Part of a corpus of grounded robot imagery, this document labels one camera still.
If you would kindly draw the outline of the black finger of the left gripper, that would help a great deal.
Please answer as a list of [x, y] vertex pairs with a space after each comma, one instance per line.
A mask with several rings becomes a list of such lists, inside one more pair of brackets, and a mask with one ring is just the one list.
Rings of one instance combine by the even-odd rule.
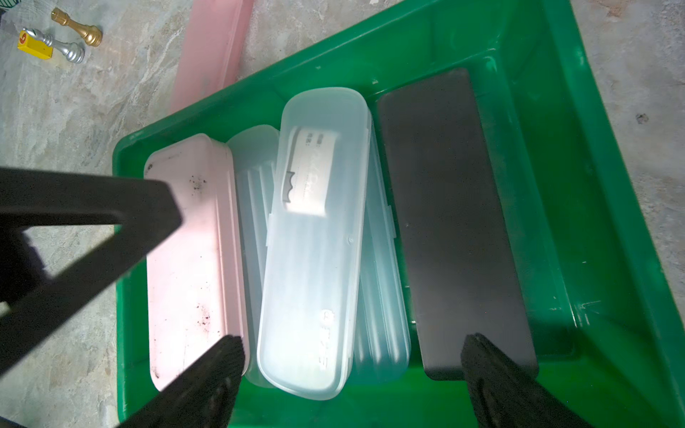
[[[182, 223], [162, 181], [1, 170], [1, 371], [6, 373]], [[36, 226], [120, 229], [48, 276], [26, 237]]]

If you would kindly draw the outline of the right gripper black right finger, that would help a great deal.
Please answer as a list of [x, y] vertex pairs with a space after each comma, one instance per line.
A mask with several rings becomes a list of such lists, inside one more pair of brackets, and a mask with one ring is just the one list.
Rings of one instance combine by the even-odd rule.
[[465, 338], [464, 377], [480, 427], [589, 427], [480, 333]]

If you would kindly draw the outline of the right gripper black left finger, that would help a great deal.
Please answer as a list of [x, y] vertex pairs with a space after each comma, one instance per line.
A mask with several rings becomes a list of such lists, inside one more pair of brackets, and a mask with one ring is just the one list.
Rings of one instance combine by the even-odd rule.
[[227, 335], [122, 427], [227, 427], [243, 379], [245, 352]]

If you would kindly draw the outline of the pink opaque pencil case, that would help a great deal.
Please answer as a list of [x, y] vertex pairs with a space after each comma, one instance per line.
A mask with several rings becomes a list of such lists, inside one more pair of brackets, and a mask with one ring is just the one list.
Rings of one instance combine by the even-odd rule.
[[182, 225], [146, 258], [150, 374], [162, 391], [226, 335], [250, 348], [233, 156], [198, 134], [150, 155]]

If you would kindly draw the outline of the black pencil case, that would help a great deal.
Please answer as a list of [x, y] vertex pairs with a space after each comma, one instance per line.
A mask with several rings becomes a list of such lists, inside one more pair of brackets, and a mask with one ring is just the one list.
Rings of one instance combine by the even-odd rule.
[[464, 376], [469, 335], [539, 371], [501, 198], [467, 70], [382, 96], [376, 105], [424, 371]]

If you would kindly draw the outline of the green plastic storage tray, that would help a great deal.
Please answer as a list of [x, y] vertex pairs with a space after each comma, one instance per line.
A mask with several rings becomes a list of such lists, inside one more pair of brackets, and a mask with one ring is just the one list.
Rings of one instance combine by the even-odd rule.
[[278, 126], [285, 103], [469, 71], [540, 361], [596, 427], [684, 424], [684, 330], [567, 1], [404, 1], [119, 141], [118, 177], [198, 133]]

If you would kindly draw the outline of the clear frosted pencil case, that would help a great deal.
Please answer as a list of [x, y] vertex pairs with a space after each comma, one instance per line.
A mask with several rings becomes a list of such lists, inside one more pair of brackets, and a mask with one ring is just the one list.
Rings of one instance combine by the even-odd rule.
[[262, 388], [272, 387], [260, 372], [256, 355], [278, 142], [278, 130], [269, 125], [248, 128], [228, 141], [235, 168], [250, 340], [246, 377]]

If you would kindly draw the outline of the light teal pencil case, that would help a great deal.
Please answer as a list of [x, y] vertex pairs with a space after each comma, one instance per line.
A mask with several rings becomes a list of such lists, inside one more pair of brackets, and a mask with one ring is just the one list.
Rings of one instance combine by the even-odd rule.
[[367, 173], [353, 367], [348, 379], [353, 385], [392, 382], [404, 375], [410, 363], [410, 331], [395, 238], [378, 144], [373, 141]]

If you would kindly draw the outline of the translucent pink pencil case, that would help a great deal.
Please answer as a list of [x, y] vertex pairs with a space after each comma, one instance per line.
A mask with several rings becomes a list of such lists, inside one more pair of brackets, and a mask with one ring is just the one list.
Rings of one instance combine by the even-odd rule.
[[251, 0], [193, 2], [171, 94], [170, 114], [237, 81], [252, 13]]

